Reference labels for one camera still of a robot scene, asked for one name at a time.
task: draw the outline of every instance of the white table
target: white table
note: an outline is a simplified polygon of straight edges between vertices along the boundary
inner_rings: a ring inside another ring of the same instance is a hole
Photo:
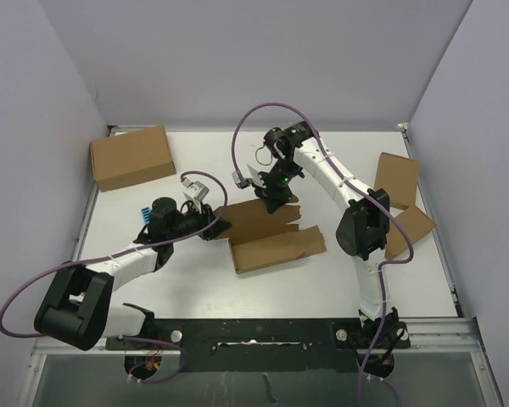
[[[159,197],[183,202],[179,174],[202,170],[227,187],[230,203],[255,197],[252,189],[238,190],[232,182],[231,132],[168,134],[177,176],[111,192],[99,192],[86,239],[83,259],[119,251],[143,226],[140,209]],[[255,162],[264,133],[246,131],[238,137],[238,161]],[[407,155],[399,132],[323,132],[325,143],[341,162],[367,184],[373,184],[381,152]],[[260,160],[268,159],[267,151]],[[211,180],[206,203],[222,203]],[[226,241],[193,238],[175,245],[165,267],[142,276],[114,294],[113,302],[151,309],[157,318],[309,318],[357,317],[360,303],[355,268],[335,241],[341,219],[337,207],[309,176],[295,179],[291,189],[301,205],[300,227],[319,225],[327,252],[284,265],[236,275]],[[417,205],[423,209],[420,194]],[[401,317],[456,317],[441,259],[432,234],[415,245],[408,265],[390,265],[385,273]]]

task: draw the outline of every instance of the brown box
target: brown box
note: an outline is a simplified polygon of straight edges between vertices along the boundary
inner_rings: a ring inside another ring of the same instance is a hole
[[[318,226],[300,230],[291,224],[300,217],[299,206],[286,204],[268,214],[260,199],[230,205],[224,219],[232,228],[219,236],[228,237],[234,267],[238,274],[278,265],[326,251]]]
[[[411,206],[396,216],[396,220],[407,231],[412,243],[416,243],[435,228],[435,223],[428,218],[418,207]],[[390,231],[387,235],[387,246],[384,257],[391,260],[407,250],[406,240],[394,223],[390,222]]]
[[[91,158],[94,181],[102,191],[176,173],[162,125],[95,140],[91,142]]]
[[[407,209],[415,206],[420,164],[390,153],[381,153],[375,176],[375,189],[383,188],[390,197],[390,206]]]

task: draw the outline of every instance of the wall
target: wall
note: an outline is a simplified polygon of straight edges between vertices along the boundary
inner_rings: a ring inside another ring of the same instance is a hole
[[[461,301],[509,406],[509,0],[475,0],[411,122]]]
[[[110,124],[231,127],[273,99],[322,130],[408,121],[470,2],[41,0]]]
[[[0,2],[0,306],[71,256],[90,187],[87,144],[103,119],[39,4]],[[31,327],[48,280],[6,314]],[[14,405],[32,340],[0,334],[0,407]]]

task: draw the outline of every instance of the blue object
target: blue object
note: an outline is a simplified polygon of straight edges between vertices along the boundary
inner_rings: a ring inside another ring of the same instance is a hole
[[[151,208],[147,207],[147,208],[142,208],[142,218],[143,218],[143,223],[145,223],[145,225],[148,225],[149,223],[149,214],[151,213]]]

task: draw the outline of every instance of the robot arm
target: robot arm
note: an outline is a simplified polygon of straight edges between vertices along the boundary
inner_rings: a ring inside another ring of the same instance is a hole
[[[376,199],[386,209],[389,208],[389,196],[383,190],[373,191],[358,180],[338,160],[333,162],[344,174],[340,179],[327,162],[332,152],[321,146],[314,138],[305,122],[293,125],[286,130],[273,128],[264,136],[264,145],[270,150],[277,162],[270,172],[256,173],[250,169],[252,178],[240,181],[234,174],[240,188],[254,187],[256,196],[262,198],[273,213],[292,197],[288,187],[296,176],[304,177],[309,173],[321,184],[322,188],[337,204],[342,215],[336,230],[339,246],[353,257],[356,275],[361,290],[360,312],[363,317],[375,321],[383,312],[383,298],[378,278],[377,264],[383,260],[383,248],[389,231],[389,219],[367,199],[345,186],[345,180]],[[387,314],[393,313],[393,304],[387,295]]]
[[[199,181],[185,179],[187,210],[176,201],[159,198],[153,202],[149,223],[126,251],[130,253],[90,265],[59,271],[36,314],[34,327],[44,335],[88,350],[101,337],[151,336],[152,312],[133,304],[111,305],[112,293],[139,276],[163,267],[173,254],[173,243],[165,243],[201,230],[215,220],[213,210],[202,200],[209,192]],[[199,236],[213,240],[230,227],[218,220]]]

